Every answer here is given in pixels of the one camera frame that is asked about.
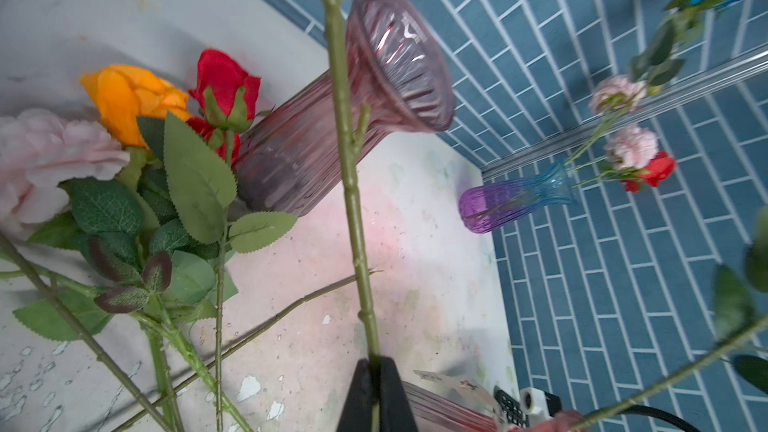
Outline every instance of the red rose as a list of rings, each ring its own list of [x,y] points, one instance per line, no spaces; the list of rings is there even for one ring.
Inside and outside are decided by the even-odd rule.
[[[659,182],[672,175],[677,161],[669,157],[665,151],[659,152],[645,167],[648,173],[640,176],[651,187],[658,187]]]
[[[256,117],[256,99],[259,98],[260,86],[261,78],[248,75],[227,54],[206,49],[197,61],[197,89],[190,90],[190,95],[205,111],[204,92],[210,87],[219,109],[229,117],[235,104],[235,94],[239,88],[244,87],[247,119],[253,120]]]
[[[201,119],[199,117],[192,117],[191,119],[187,120],[187,125],[191,127],[192,130],[195,130],[197,135],[203,137],[206,142],[208,142],[214,132],[216,132],[216,127],[213,127],[211,124],[206,122],[205,119]],[[232,148],[232,163],[235,163],[237,157],[240,156],[240,135],[234,134],[234,137],[235,140],[234,147]],[[216,149],[216,154],[218,154],[218,156],[223,160],[226,160],[226,135],[224,136],[224,144]]]

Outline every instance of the pink flower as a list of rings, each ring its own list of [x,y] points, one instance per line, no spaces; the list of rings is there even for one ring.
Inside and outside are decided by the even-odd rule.
[[[656,157],[659,139],[648,129],[633,124],[619,130],[608,140],[605,152],[616,170],[644,168]]]
[[[626,106],[629,106],[629,112],[634,112],[646,95],[648,92],[644,80],[632,82],[627,76],[612,76],[598,84],[589,107],[595,114]]]
[[[0,117],[0,224],[19,234],[24,225],[45,222],[69,202],[60,182],[109,180],[129,160],[98,122],[68,122],[43,109]]]

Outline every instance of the blue tile wall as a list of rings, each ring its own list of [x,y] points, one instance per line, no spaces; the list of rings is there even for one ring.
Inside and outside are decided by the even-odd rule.
[[[508,274],[502,291],[520,377],[548,380],[564,402],[588,413],[712,347],[716,264],[742,270],[755,214],[768,204],[766,80],[755,77],[643,124],[680,162],[671,184],[639,194],[616,183],[586,185],[580,205],[549,206],[494,231],[499,273]],[[530,176],[545,164],[495,180]],[[578,179],[595,173],[594,166],[581,168]],[[768,311],[768,297],[756,300]],[[521,325],[531,334],[516,333]],[[755,344],[767,345],[768,334]],[[724,362],[648,399],[700,430],[749,432],[765,429],[766,403]],[[646,418],[617,418],[600,428],[672,429]]]
[[[320,0],[264,1],[325,46]],[[626,71],[629,58],[645,48],[664,18],[668,2],[410,1],[427,18],[446,55],[456,107],[467,105],[440,137],[477,166],[589,119],[587,104],[595,84]],[[349,6],[346,0],[345,13]],[[680,52],[686,59],[681,78],[766,43],[768,0],[729,7],[705,38]],[[733,120],[734,132],[743,140],[754,130],[754,120]]]

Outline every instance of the green stem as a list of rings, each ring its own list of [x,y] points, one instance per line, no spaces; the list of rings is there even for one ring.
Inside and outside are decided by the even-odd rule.
[[[707,355],[699,358],[699,360],[691,362],[690,364],[678,369],[672,375],[659,380],[656,384],[651,385],[642,392],[633,395],[632,397],[624,400],[619,404],[616,404],[613,407],[593,412],[584,418],[581,422],[572,426],[570,430],[573,432],[576,430],[586,430],[587,427],[596,425],[601,420],[612,418],[613,416],[620,414],[622,411],[633,405],[642,404],[643,400],[658,394],[668,387],[675,385],[677,382],[685,379],[696,370],[705,368],[707,365],[712,364],[717,359],[739,349],[744,342],[750,340],[750,337],[752,337],[753,334],[763,330],[765,327],[768,327],[768,315],[760,318],[756,322],[753,322],[752,325],[745,328],[743,331],[739,332],[727,341],[723,342],[720,346],[711,350]]]
[[[168,310],[166,310],[165,307],[162,307],[160,308],[160,312],[163,315],[163,324],[167,329],[167,339],[171,345],[173,345],[176,350],[179,351],[181,357],[184,358],[192,370],[194,370],[194,372],[201,379],[203,379],[203,382],[210,389],[210,391],[216,394],[216,398],[220,399],[222,409],[231,415],[232,418],[234,418],[235,422],[237,422],[237,425],[240,426],[243,432],[254,432],[254,430],[251,429],[246,422],[243,415],[240,414],[240,411],[234,406],[234,404],[232,404],[230,399],[219,392],[219,381],[214,379],[214,376],[208,372],[208,368],[203,363],[203,361],[200,360],[200,356],[197,354],[194,346],[187,341],[178,327],[176,327],[176,325],[170,320]]]
[[[174,392],[174,384],[170,379],[168,372],[168,358],[163,350],[163,337],[157,332],[143,328],[149,341],[149,349],[152,353],[152,362],[154,363],[154,375],[158,381],[158,391],[161,397],[168,398],[163,402],[163,416],[170,423],[170,426],[177,432],[184,432],[184,424],[181,421],[181,413]]]
[[[360,209],[360,190],[357,186],[357,159],[352,137],[352,109],[350,106],[350,82],[347,77],[346,48],[344,42],[344,19],[341,15],[342,0],[322,0],[326,9],[326,42],[328,59],[333,80],[333,109],[336,114],[336,134],[339,139],[339,160],[341,177],[344,185],[347,222],[350,228],[352,244],[352,262],[357,276],[357,292],[360,296],[360,320],[366,330],[368,357],[371,377],[374,384],[379,383],[379,331],[376,326],[376,313],[373,310],[373,294],[368,277],[368,257],[366,240],[362,229]]]
[[[370,271],[370,274],[375,274],[375,273],[377,273],[377,272],[380,272],[380,271]],[[347,277],[347,278],[344,278],[344,279],[342,279],[342,280],[340,280],[340,281],[338,281],[338,282],[334,282],[334,283],[332,283],[332,284],[330,284],[330,285],[326,285],[325,287],[323,287],[323,288],[321,288],[321,289],[318,289],[318,290],[316,290],[316,291],[312,292],[311,294],[307,294],[307,295],[305,295],[304,297],[302,297],[302,298],[300,298],[300,299],[297,299],[297,300],[295,300],[295,301],[294,301],[294,302],[293,302],[291,305],[289,305],[288,307],[284,308],[282,311],[280,311],[280,312],[278,312],[277,314],[275,314],[274,316],[272,316],[272,318],[270,318],[269,320],[267,320],[266,322],[264,322],[264,323],[263,323],[263,324],[262,324],[260,327],[258,327],[256,330],[254,330],[254,331],[250,332],[248,335],[245,335],[245,336],[244,336],[244,337],[243,337],[243,338],[242,338],[240,341],[238,341],[238,342],[237,342],[236,344],[234,344],[232,347],[229,347],[229,348],[226,350],[226,352],[224,352],[224,353],[222,354],[221,358],[222,358],[222,359],[226,359],[227,357],[231,356],[232,354],[234,354],[234,353],[235,353],[235,352],[237,352],[238,350],[241,350],[241,349],[242,349],[243,347],[245,347],[245,346],[246,346],[246,345],[247,345],[249,342],[253,341],[255,338],[259,337],[259,336],[260,336],[260,335],[262,335],[264,332],[266,332],[266,331],[270,330],[270,328],[271,328],[271,327],[272,327],[274,324],[276,324],[276,323],[277,323],[277,322],[279,322],[279,321],[280,321],[280,320],[281,320],[283,317],[285,317],[285,316],[286,316],[286,315],[288,315],[290,312],[292,312],[292,311],[293,311],[293,309],[295,309],[295,308],[299,307],[300,305],[302,305],[302,304],[304,304],[304,303],[306,303],[306,302],[309,302],[309,301],[311,301],[311,300],[312,300],[312,299],[314,299],[314,298],[318,298],[318,297],[321,297],[321,296],[323,296],[323,295],[325,295],[325,294],[328,294],[329,292],[333,292],[333,291],[335,291],[335,290],[336,290],[336,289],[338,289],[338,288],[341,288],[341,287],[343,287],[343,286],[345,286],[345,285],[351,284],[351,283],[353,283],[353,282],[355,281],[355,278],[356,278],[356,277],[355,277],[354,275],[351,275],[351,276],[349,276],[349,277]],[[213,367],[214,365],[215,365],[215,360],[212,360],[211,362],[207,363],[207,364],[205,365],[205,367],[206,367],[206,369],[207,369],[207,370],[210,370],[210,369],[212,369],[212,367]],[[181,382],[180,384],[178,384],[178,385],[176,386],[176,388],[174,389],[174,392],[178,392],[179,390],[181,390],[181,389],[183,389],[183,388],[185,388],[185,387],[189,386],[190,384],[192,384],[193,382],[195,382],[195,381],[196,381],[198,378],[200,378],[200,376],[199,376],[199,375],[197,375],[197,372],[193,372],[193,373],[192,373],[192,375],[191,375],[191,376],[189,376],[189,377],[188,377],[188,378],[187,378],[185,381]],[[152,403],[152,405],[153,405],[153,406],[155,406],[155,407],[158,407],[158,406],[162,405],[162,404],[163,404],[163,403],[164,403],[164,402],[165,402],[167,399],[168,399],[168,398],[166,398],[166,397],[161,397],[161,398],[157,399],[157,400],[156,400],[154,403]],[[134,415],[132,418],[129,418],[128,420],[126,420],[125,422],[123,422],[123,423],[122,423],[121,425],[119,425],[117,428],[115,428],[114,430],[112,430],[112,432],[125,432],[125,431],[126,431],[126,430],[128,430],[130,427],[132,427],[134,424],[136,424],[137,422],[139,422],[139,420],[141,420],[141,418],[142,418],[143,416],[145,416],[146,414],[147,414],[146,410],[141,410],[141,411],[137,412],[137,413],[136,413],[136,415]]]
[[[64,303],[53,294],[53,291],[40,278],[40,274],[34,269],[34,266],[26,258],[24,258],[23,255],[19,254],[18,250],[16,250],[16,247],[11,243],[11,241],[9,241],[5,235],[1,233],[0,249],[10,257],[12,262],[20,267],[22,272],[24,272],[29,281],[36,287],[40,294],[46,300],[48,300],[56,312],[62,316],[62,319],[67,322],[67,324],[72,327],[75,332],[77,332],[78,338],[85,342],[85,344],[89,346],[90,349],[94,352],[94,354],[96,354],[96,360],[103,363],[104,366],[110,370],[110,372],[120,381],[123,387],[125,387],[128,392],[134,396],[141,407],[143,407],[149,413],[149,415],[151,415],[152,418],[158,422],[160,428],[166,432],[174,432],[173,428],[171,428],[170,424],[168,424],[160,412],[152,407],[152,404],[149,402],[149,399],[147,399],[147,396],[141,393],[141,390],[139,390],[139,388],[136,387],[132,381],[130,381],[125,372],[123,372],[114,362],[114,360],[112,360],[112,357],[110,357],[109,354],[107,354],[107,352],[101,348],[101,345],[99,345],[96,339],[93,338],[93,335],[91,335],[88,330],[83,327],[80,321],[74,315],[72,315],[72,312],[69,311],[67,306],[64,305]]]

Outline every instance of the red rose bud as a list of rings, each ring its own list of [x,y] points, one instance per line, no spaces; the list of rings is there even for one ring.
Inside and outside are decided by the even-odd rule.
[[[256,117],[260,86],[261,78],[249,75],[227,54],[206,49],[197,61],[197,89],[189,92],[211,125],[244,132]]]

